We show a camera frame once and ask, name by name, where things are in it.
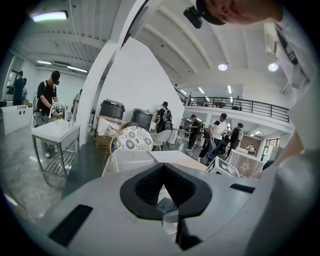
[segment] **black cap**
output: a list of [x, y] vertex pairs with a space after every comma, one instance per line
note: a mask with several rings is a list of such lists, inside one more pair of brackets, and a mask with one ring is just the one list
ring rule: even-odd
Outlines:
[[228, 117], [227, 117], [227, 114], [226, 114], [226, 113], [222, 113], [222, 114], [221, 114], [221, 117], [222, 117], [223, 119], [228, 120]]
[[53, 71], [51, 77], [54, 83], [57, 82], [60, 78], [60, 72], [58, 70]]
[[212, 16], [210, 14], [210, 12], [207, 10], [207, 7], [206, 7], [206, 3], [205, 3], [205, 0], [196, 0], [196, 9], [197, 11], [200, 13], [200, 15], [209, 23], [211, 24], [214, 24], [214, 25], [218, 25], [218, 26], [221, 26], [221, 25], [224, 25], [225, 23], [222, 22], [220, 19]]

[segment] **cardboard box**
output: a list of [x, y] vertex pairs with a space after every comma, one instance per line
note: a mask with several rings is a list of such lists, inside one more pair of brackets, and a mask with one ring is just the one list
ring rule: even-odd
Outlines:
[[[103, 118], [103, 119], [109, 121], [110, 123], [117, 124], [119, 127], [121, 127], [122, 125], [127, 123], [127, 121], [125, 121], [125, 120], [100, 115], [100, 116], [96, 117], [96, 126], [97, 127], [98, 127], [98, 122], [99, 122], [100, 118]], [[95, 147], [96, 148], [107, 149], [109, 147], [109, 145], [110, 145], [109, 140], [106, 140], [102, 135], [98, 135], [98, 133], [96, 133], [96, 136], [95, 136]]]

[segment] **gray floor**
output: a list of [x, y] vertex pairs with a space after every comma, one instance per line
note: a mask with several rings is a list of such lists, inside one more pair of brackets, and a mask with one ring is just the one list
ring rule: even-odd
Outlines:
[[[185, 152], [187, 141], [180, 145], [163, 146], [164, 151], [179, 150], [187, 155], [198, 156], [201, 149], [193, 147], [191, 152]], [[28, 126], [0, 137], [0, 179], [15, 199], [25, 208], [30, 218], [36, 221], [54, 204], [85, 183], [101, 176], [103, 172], [104, 152], [95, 148], [94, 140], [89, 137], [65, 179], [47, 175], [46, 184], [40, 171], [33, 148], [31, 131]], [[40, 154], [42, 166], [45, 168], [49, 160]]]

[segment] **black bin lid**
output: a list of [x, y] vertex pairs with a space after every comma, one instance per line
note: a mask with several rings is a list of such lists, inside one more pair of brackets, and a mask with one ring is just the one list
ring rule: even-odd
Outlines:
[[114, 101], [114, 100], [111, 100], [111, 99], [105, 99], [101, 103], [101, 105], [100, 105], [101, 107], [102, 107], [102, 104], [112, 104], [112, 105], [116, 105], [116, 106], [121, 107], [121, 108], [125, 108], [125, 105], [123, 105], [122, 103]]
[[146, 115], [153, 116], [153, 114], [151, 114], [151, 113], [149, 113], [149, 112], [147, 112], [147, 111], [145, 111], [145, 110], [143, 110], [143, 109], [141, 109], [141, 108], [134, 108], [134, 109], [133, 109], [133, 113], [134, 113], [134, 112], [140, 112], [140, 113], [143, 113], [143, 114], [146, 114]]

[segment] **black trash bin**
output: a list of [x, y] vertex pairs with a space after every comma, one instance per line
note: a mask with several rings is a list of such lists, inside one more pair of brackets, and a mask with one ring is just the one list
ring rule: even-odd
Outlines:
[[148, 113], [143, 109], [135, 108], [130, 122], [139, 124], [140, 127], [149, 132], [152, 116], [153, 114]]
[[125, 105], [110, 99], [105, 99], [100, 106], [99, 116], [109, 118], [118, 118], [122, 120], [124, 112], [126, 111]]

